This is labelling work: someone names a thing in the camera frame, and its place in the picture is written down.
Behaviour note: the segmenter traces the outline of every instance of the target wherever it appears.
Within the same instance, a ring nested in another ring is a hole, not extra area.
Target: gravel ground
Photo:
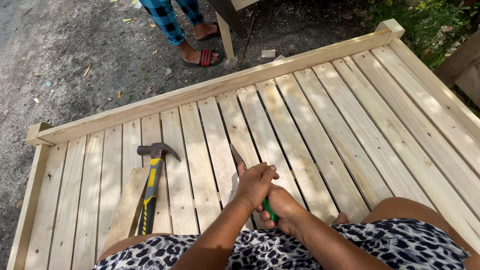
[[[342,18],[347,13],[342,3],[263,0],[245,59],[195,68],[182,65],[178,49],[130,0],[0,0],[0,269],[7,266],[34,156],[34,147],[24,144],[29,125],[65,124],[272,61],[260,58],[263,49],[288,57],[359,36],[360,18]],[[205,21],[216,21],[209,4],[199,4]],[[220,38],[196,41],[188,19],[177,4],[173,6],[194,48],[223,48]],[[239,11],[247,29],[254,8]],[[125,18],[137,20],[125,24]],[[240,55],[245,40],[232,33],[232,41]],[[89,64],[88,75],[82,77]],[[167,68],[172,73],[165,76]],[[146,95],[149,83],[154,87]]]

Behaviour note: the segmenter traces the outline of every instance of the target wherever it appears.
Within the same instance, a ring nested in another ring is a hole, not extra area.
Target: hammer head
[[[168,145],[164,143],[152,143],[150,146],[139,146],[137,147],[137,154],[146,155],[150,154],[152,159],[165,159],[167,153],[172,154],[174,158],[181,162],[177,153]]]

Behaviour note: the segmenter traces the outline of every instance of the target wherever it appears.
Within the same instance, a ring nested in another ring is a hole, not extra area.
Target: wooden table leg
[[[230,29],[228,27],[228,24],[220,16],[220,14],[217,13],[216,17],[218,18],[218,26],[220,27],[220,32],[222,34],[223,47],[225,49],[227,58],[233,58],[235,55],[233,54],[232,39],[230,37]]]

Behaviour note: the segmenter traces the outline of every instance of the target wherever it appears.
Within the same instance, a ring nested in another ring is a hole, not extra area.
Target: patterned skirt
[[[469,256],[447,233],[418,220],[390,219],[330,226],[393,269],[465,269],[463,260]],[[198,237],[200,235],[155,236],[107,257],[94,270],[170,269]],[[242,231],[225,269],[323,268],[295,237],[270,229]]]

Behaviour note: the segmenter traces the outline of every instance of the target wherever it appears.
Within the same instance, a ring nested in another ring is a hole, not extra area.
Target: blue plaid pajama pants
[[[171,0],[140,0],[148,14],[168,37],[171,45],[179,45],[185,40],[185,31],[180,27],[177,16],[173,11]],[[187,15],[192,25],[204,21],[200,13],[198,0],[177,0],[181,10]]]

